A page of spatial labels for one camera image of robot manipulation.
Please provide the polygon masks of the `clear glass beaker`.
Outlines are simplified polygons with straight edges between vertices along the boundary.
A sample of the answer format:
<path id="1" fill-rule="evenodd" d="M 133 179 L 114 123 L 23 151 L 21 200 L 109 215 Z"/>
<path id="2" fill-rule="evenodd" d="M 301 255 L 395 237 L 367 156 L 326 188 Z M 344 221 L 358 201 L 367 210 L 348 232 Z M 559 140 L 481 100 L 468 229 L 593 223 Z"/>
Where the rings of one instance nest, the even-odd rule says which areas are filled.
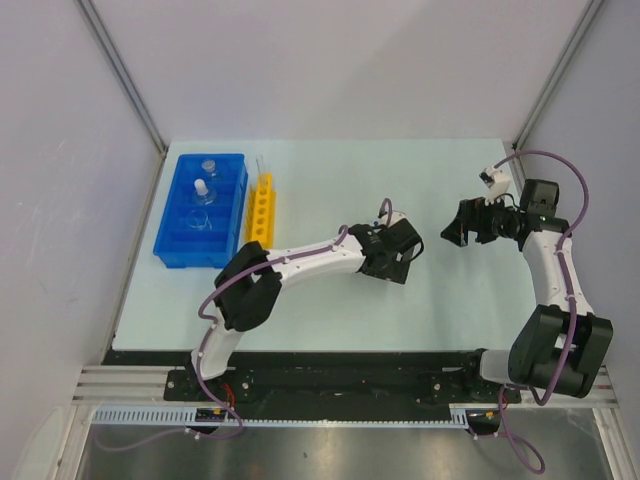
<path id="1" fill-rule="evenodd" d="M 209 215 L 204 209 L 194 209 L 190 211 L 185 218 L 185 223 L 188 227 L 196 231 L 209 231 L 212 229 Z"/>

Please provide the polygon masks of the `blue divided plastic bin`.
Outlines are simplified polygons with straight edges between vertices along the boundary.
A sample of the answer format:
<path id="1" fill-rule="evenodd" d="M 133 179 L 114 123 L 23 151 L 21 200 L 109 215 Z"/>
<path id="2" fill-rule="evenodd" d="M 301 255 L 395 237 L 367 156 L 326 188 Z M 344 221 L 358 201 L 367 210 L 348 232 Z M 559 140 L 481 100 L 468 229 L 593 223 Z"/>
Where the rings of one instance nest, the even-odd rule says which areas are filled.
<path id="1" fill-rule="evenodd" d="M 180 155 L 153 254 L 170 269 L 224 268 L 237 251 L 247 187 L 242 153 Z"/>

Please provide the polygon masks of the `glass flask with white stopper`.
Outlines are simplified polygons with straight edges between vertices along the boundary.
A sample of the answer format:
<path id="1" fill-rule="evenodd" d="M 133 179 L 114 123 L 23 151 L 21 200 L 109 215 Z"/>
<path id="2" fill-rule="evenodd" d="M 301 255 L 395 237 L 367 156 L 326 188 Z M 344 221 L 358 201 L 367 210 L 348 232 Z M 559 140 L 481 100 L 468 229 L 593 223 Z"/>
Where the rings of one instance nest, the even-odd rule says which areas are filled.
<path id="1" fill-rule="evenodd" d="M 197 205 L 211 205 L 215 202 L 217 193 L 213 186 L 204 179 L 198 178 L 193 183 L 193 203 Z"/>

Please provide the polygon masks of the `small clear glass flask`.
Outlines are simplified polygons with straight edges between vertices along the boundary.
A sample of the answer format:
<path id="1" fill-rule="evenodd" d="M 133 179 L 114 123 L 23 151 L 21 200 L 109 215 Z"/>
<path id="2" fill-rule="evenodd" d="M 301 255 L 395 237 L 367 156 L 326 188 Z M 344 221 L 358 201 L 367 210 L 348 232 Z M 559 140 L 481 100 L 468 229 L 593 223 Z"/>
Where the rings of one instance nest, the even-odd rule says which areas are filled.
<path id="1" fill-rule="evenodd" d="M 205 159 L 201 163 L 201 168 L 203 172 L 210 178 L 216 178 L 218 176 L 216 161 L 212 158 Z"/>

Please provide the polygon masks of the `yellow test tube rack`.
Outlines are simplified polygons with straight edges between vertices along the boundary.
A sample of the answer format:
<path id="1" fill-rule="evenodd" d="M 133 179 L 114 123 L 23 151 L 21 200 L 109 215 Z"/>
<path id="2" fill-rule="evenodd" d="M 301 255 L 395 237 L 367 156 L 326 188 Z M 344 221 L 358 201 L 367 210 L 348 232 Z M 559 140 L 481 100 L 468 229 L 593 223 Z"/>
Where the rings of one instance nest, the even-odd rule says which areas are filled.
<path id="1" fill-rule="evenodd" d="M 266 250 L 273 247 L 275 208 L 276 191 L 272 174 L 270 172 L 261 173 L 249 190 L 244 224 L 244 241 L 246 243 L 257 241 Z"/>

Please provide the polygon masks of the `clear glass test tube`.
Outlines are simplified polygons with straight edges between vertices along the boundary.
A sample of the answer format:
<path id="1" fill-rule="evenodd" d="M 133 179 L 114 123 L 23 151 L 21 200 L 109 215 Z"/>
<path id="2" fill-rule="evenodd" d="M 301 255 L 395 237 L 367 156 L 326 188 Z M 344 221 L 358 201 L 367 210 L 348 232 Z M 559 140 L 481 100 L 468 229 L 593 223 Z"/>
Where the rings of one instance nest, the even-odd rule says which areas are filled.
<path id="1" fill-rule="evenodd" d="M 256 166 L 258 171 L 258 184 L 260 186 L 266 185 L 266 168 L 264 163 L 264 158 L 261 154 L 256 156 Z"/>

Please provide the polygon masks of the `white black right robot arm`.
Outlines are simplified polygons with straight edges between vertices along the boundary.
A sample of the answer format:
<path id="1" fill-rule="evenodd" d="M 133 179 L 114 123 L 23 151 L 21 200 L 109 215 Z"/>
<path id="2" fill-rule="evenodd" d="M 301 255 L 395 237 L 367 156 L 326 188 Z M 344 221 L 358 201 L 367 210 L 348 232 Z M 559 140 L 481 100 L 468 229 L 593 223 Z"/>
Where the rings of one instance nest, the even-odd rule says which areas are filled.
<path id="1" fill-rule="evenodd" d="M 463 373 L 462 391 L 484 401 L 503 383 L 584 398 L 604 361 L 613 326 L 594 313 L 582 293 L 570 224 L 556 214 L 559 186 L 528 180 L 519 204 L 508 206 L 509 177 L 501 172 L 480 177 L 487 194 L 460 201 L 441 236 L 458 247 L 469 244 L 471 233 L 479 244 L 515 241 L 529 267 L 537 305 L 509 350 L 485 350 L 479 366 Z"/>

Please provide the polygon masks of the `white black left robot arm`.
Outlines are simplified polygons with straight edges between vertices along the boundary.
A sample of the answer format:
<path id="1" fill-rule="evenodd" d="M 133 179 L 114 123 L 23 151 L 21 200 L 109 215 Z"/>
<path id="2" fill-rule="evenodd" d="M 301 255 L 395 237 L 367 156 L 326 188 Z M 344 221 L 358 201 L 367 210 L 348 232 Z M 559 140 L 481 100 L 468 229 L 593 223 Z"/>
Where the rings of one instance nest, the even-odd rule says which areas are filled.
<path id="1" fill-rule="evenodd" d="M 243 245 L 214 281 L 198 308 L 211 322 L 191 353 L 186 387 L 197 398 L 214 397 L 244 333 L 264 324 L 286 289 L 325 275 L 362 274 L 403 285 L 424 241 L 406 216 L 393 214 L 372 224 L 343 225 L 336 237 L 316 244 L 267 250 Z"/>

